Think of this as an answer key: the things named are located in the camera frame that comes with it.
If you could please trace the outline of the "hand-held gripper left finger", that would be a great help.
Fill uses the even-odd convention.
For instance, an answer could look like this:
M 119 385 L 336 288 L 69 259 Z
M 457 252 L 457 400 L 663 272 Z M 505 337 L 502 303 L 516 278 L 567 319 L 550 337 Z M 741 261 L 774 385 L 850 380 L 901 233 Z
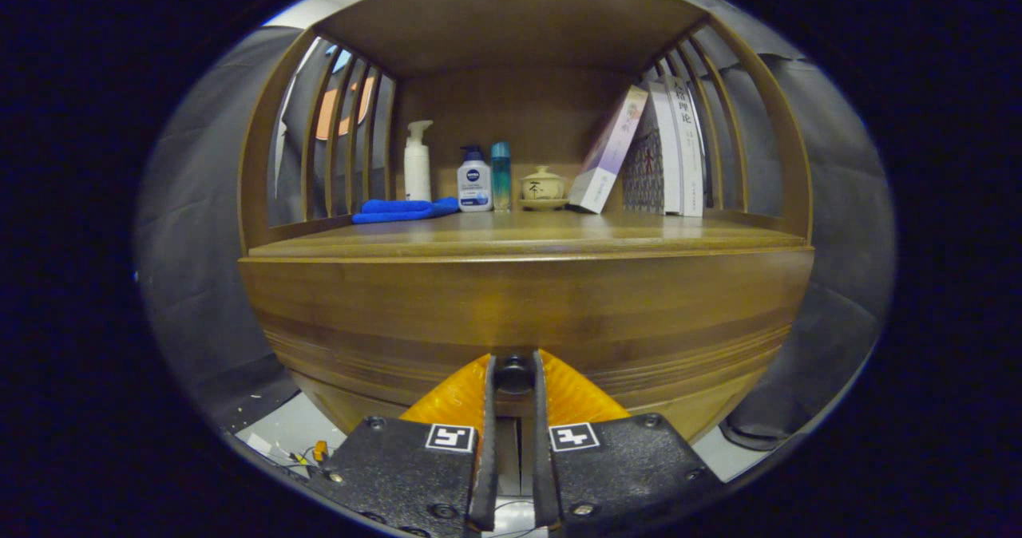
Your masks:
M 309 486 L 355 515 L 422 537 L 495 528 L 495 368 L 463 366 L 401 417 L 365 417 L 310 475 Z

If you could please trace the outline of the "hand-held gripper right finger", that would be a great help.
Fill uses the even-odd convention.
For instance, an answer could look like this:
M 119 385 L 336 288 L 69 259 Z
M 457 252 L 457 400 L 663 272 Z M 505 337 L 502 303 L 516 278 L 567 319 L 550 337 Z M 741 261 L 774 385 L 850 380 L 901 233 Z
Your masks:
M 628 413 L 547 352 L 533 366 L 535 524 L 551 537 L 635 537 L 725 495 L 666 417 Z

